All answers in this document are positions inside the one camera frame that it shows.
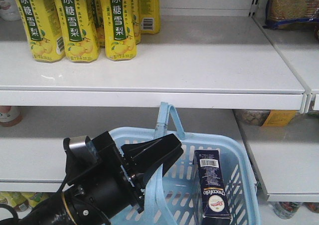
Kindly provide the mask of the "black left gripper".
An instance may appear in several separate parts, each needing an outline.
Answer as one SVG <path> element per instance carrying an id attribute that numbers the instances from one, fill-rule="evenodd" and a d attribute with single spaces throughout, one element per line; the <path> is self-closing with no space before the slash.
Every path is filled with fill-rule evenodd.
<path id="1" fill-rule="evenodd" d="M 146 188 L 161 165 L 165 174 L 183 154 L 181 141 L 174 134 L 122 145 L 124 157 L 141 184 L 134 186 L 126 177 L 128 164 L 109 132 L 91 140 L 97 150 L 98 162 L 85 166 L 67 155 L 66 183 L 72 197 L 88 202 L 104 213 L 119 213 L 127 206 L 134 207 L 139 213 L 143 212 L 144 195 L 141 187 Z"/>

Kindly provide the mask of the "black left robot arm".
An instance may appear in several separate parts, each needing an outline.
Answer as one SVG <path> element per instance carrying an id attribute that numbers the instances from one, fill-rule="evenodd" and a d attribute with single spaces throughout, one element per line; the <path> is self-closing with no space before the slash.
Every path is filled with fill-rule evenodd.
<path id="1" fill-rule="evenodd" d="M 182 155 L 174 134 L 154 140 L 124 144 L 120 148 L 104 132 L 65 138 L 65 178 L 59 189 L 24 218 L 8 205 L 11 217 L 3 225 L 108 225 L 128 206 L 145 209 L 144 189 L 156 170 L 165 174 Z"/>

